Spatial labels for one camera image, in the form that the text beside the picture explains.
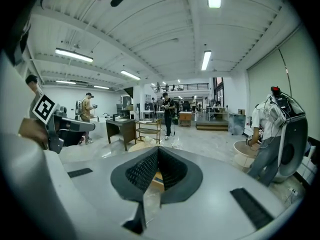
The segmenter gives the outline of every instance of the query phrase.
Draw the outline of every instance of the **black mesh fabric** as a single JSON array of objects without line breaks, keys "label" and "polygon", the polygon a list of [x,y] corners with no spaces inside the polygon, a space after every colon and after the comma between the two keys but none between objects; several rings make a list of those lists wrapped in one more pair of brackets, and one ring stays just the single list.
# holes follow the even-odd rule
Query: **black mesh fabric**
[{"label": "black mesh fabric", "polygon": [[159,152],[158,161],[165,191],[179,183],[187,174],[188,167],[185,163],[162,150]]},{"label": "black mesh fabric", "polygon": [[137,188],[146,192],[158,171],[158,151],[125,171],[126,178]]}]

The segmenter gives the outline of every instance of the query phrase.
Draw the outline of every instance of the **railing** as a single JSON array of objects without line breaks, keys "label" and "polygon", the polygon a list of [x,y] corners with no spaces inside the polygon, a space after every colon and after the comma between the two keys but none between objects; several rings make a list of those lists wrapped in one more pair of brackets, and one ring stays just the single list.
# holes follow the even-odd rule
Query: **railing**
[{"label": "railing", "polygon": [[189,83],[189,84],[172,84],[163,85],[159,87],[152,88],[155,93],[164,92],[178,92],[178,91],[194,91],[194,90],[209,90],[209,84],[205,83]]}]

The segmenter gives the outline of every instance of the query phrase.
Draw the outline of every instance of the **black slot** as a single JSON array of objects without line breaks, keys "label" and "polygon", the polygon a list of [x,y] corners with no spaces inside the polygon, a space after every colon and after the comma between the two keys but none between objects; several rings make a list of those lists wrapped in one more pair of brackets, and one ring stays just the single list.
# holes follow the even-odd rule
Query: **black slot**
[{"label": "black slot", "polygon": [[274,219],[244,188],[236,188],[230,191],[230,193],[257,230],[269,224]]},{"label": "black slot", "polygon": [[70,172],[68,172],[68,175],[70,178],[74,178],[74,177],[89,174],[92,172],[93,172],[93,170],[91,170],[90,168],[84,168],[84,169],[80,169],[80,170],[70,171]]}]

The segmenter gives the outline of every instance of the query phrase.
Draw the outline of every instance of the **box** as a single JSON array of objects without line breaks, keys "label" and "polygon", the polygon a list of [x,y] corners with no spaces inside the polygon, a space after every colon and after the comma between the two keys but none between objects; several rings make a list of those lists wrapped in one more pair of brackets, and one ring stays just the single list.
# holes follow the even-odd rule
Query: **box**
[{"label": "box", "polygon": [[246,110],[245,109],[238,109],[238,114],[239,115],[245,115],[246,114]]}]

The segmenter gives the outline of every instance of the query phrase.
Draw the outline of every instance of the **staircase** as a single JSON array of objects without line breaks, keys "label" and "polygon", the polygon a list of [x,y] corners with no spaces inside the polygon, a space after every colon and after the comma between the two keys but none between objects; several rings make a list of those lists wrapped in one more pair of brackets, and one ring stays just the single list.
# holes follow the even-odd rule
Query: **staircase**
[{"label": "staircase", "polygon": [[197,122],[195,127],[200,131],[228,131],[228,121],[217,120],[212,122]]},{"label": "staircase", "polygon": [[134,98],[134,88],[133,88],[133,87],[125,88],[124,90],[125,90],[125,92],[126,92],[127,94],[129,94],[129,96],[130,96],[132,99]]}]

